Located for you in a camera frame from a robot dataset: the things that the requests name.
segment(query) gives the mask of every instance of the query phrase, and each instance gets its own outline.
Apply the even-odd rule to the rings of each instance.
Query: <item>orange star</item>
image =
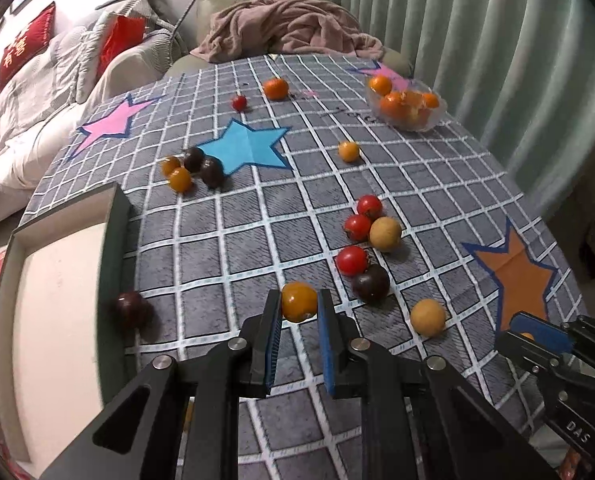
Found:
[[[507,218],[506,238],[502,247],[475,244],[463,246],[491,275],[498,285],[497,332],[508,330],[517,312],[546,317],[546,295],[557,269],[533,260],[526,245]]]

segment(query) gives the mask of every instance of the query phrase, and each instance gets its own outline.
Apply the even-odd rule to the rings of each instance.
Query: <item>table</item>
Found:
[[[84,142],[76,134],[55,158],[22,222],[84,190],[116,181],[133,204],[122,288],[135,286],[156,309],[151,326],[126,342],[132,370],[169,353],[185,359],[238,333],[261,312],[266,292],[303,280],[333,293],[337,310],[394,354],[444,355],[519,431],[530,432],[542,408],[533,376],[493,350],[498,282],[474,256],[502,250],[517,230],[531,258],[553,268],[545,289],[551,322],[584,312],[562,251],[526,197],[482,145],[448,118],[426,134],[398,132],[375,120],[350,57],[244,59],[168,78],[131,92],[132,103],[157,98],[121,136]],[[282,76],[293,96],[269,102],[261,83]],[[249,110],[231,109],[235,91]],[[100,105],[90,121],[126,103]],[[178,196],[158,161],[218,137],[236,118],[255,129],[291,126],[276,144],[290,169],[244,166],[222,192]],[[337,155],[340,140],[359,142],[362,160]],[[393,293],[379,308],[357,300],[333,257],[348,244],[341,229],[363,194],[378,194],[404,226],[402,251],[372,251],[389,270]],[[423,340],[409,311],[423,298],[447,306],[446,332]],[[325,393],[317,322],[282,327],[272,395],[240,404],[240,478],[359,478],[359,400]]]

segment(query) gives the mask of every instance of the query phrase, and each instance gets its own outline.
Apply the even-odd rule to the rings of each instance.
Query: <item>metal screw head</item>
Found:
[[[152,367],[158,370],[165,370],[173,364],[173,358],[170,355],[158,355],[152,360]]]
[[[246,345],[248,345],[248,343],[243,337],[234,337],[228,342],[228,348],[231,350],[242,350],[246,348]]]
[[[363,337],[356,337],[351,341],[351,348],[357,350],[358,352],[363,352],[368,350],[371,346],[371,342],[368,339],[364,339]]]
[[[428,359],[426,359],[426,366],[429,367],[431,370],[435,370],[439,372],[447,367],[447,362],[443,357],[439,355],[431,355]]]

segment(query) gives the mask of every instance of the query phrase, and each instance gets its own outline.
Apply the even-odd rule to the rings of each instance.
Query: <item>clear glass bowl of tomatoes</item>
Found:
[[[406,79],[404,90],[395,89],[385,76],[367,78],[367,102],[385,123],[414,132],[425,132],[446,117],[447,102],[417,79]]]

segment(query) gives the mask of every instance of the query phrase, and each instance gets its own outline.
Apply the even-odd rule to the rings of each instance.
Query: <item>pink star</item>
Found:
[[[92,143],[101,137],[126,138],[131,134],[131,123],[133,116],[140,110],[146,108],[149,104],[157,101],[160,97],[148,99],[139,103],[133,103],[131,94],[127,94],[125,99],[107,116],[82,124],[78,130],[86,136],[80,145],[72,152],[69,160],[82,153]]]
[[[393,90],[403,91],[408,88],[409,80],[399,75],[395,70],[391,70],[385,64],[373,61],[375,68],[354,68],[351,72],[357,72],[364,75],[383,75],[393,82]]]

